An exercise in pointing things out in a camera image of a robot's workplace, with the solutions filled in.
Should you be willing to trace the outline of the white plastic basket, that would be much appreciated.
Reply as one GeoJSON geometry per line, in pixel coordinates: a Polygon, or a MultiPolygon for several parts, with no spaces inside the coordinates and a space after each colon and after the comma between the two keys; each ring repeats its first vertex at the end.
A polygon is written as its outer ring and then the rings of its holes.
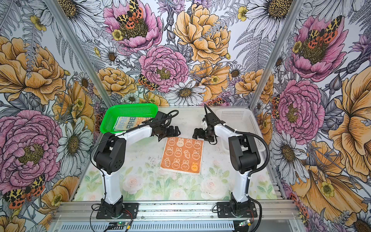
{"type": "Polygon", "coordinates": [[[226,124],[233,129],[243,132],[251,132],[262,137],[254,114],[247,108],[219,108],[215,114],[220,120],[225,121],[226,124]]]}

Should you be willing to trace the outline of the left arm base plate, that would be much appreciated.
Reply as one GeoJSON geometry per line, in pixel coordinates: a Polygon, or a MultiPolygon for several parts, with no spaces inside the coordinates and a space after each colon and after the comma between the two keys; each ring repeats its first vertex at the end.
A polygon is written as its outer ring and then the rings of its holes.
{"type": "Polygon", "coordinates": [[[138,208],[138,203],[118,202],[112,205],[103,202],[98,209],[96,219],[135,219],[138,208]]]}

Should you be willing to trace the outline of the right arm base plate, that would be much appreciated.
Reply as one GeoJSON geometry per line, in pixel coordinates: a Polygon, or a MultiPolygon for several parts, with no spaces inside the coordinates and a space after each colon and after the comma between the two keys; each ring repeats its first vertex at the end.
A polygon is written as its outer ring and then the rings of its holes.
{"type": "Polygon", "coordinates": [[[219,218],[257,218],[258,212],[253,202],[234,203],[218,202],[216,203],[217,216],[219,218]]]}

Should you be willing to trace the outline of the green plastic basket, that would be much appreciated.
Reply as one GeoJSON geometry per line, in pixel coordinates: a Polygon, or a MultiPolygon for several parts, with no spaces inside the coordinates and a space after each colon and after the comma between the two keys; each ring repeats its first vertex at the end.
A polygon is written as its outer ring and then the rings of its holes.
{"type": "Polygon", "coordinates": [[[101,133],[118,133],[115,126],[120,117],[127,118],[154,118],[158,112],[158,106],[153,103],[120,104],[110,107],[100,125],[101,133]]]}

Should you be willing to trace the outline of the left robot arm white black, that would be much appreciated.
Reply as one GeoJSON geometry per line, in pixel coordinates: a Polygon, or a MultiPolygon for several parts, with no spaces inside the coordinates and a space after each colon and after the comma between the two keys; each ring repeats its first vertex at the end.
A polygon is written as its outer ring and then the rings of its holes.
{"type": "Polygon", "coordinates": [[[154,118],[121,134],[107,132],[103,135],[93,157],[97,169],[102,172],[104,184],[104,196],[97,210],[97,219],[136,218],[135,210],[139,205],[125,206],[120,190],[119,170],[124,164],[126,150],[149,137],[156,136],[160,141],[163,138],[179,136],[179,128],[171,125],[172,118],[178,114],[178,110],[169,113],[158,111],[154,118]]]}

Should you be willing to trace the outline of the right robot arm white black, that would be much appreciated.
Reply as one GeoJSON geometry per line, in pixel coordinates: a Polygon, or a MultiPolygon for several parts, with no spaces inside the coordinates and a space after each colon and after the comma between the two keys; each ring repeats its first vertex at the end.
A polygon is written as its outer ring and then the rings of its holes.
{"type": "Polygon", "coordinates": [[[226,206],[221,206],[220,211],[232,216],[243,216],[251,211],[248,216],[255,216],[255,205],[248,194],[250,173],[257,170],[261,161],[255,137],[238,132],[213,113],[207,113],[203,119],[203,127],[194,130],[193,138],[203,139],[210,144],[216,144],[217,140],[226,142],[231,164],[238,172],[230,202],[226,206]]]}

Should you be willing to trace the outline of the striped rabbit text towel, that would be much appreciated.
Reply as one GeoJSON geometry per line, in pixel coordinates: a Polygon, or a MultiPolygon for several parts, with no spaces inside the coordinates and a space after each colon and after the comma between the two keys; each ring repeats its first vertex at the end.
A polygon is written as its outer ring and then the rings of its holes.
{"type": "Polygon", "coordinates": [[[119,117],[114,126],[114,131],[127,131],[137,127],[150,118],[144,117],[119,117]]]}

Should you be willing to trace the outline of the orange pink patterned towel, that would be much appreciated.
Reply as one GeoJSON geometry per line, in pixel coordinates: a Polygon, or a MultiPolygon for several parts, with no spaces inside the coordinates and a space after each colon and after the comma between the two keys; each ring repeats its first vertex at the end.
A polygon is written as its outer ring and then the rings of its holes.
{"type": "Polygon", "coordinates": [[[163,151],[160,168],[176,173],[199,175],[202,167],[204,141],[171,137],[163,151]]]}

